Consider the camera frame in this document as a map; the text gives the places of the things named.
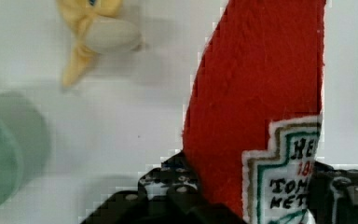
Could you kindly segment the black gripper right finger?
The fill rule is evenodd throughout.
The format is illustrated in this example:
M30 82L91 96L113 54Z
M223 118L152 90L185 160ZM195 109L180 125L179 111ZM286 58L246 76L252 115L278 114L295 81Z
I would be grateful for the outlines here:
M316 161L309 210L316 224L358 224L358 170L334 169Z

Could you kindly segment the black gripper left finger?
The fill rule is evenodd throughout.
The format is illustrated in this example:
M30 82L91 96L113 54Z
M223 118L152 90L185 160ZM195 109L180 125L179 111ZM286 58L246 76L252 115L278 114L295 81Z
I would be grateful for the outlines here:
M153 168L138 180L138 190L148 200L166 196L169 188L178 186L201 190L199 177L189 165L183 151L163 161L159 167Z

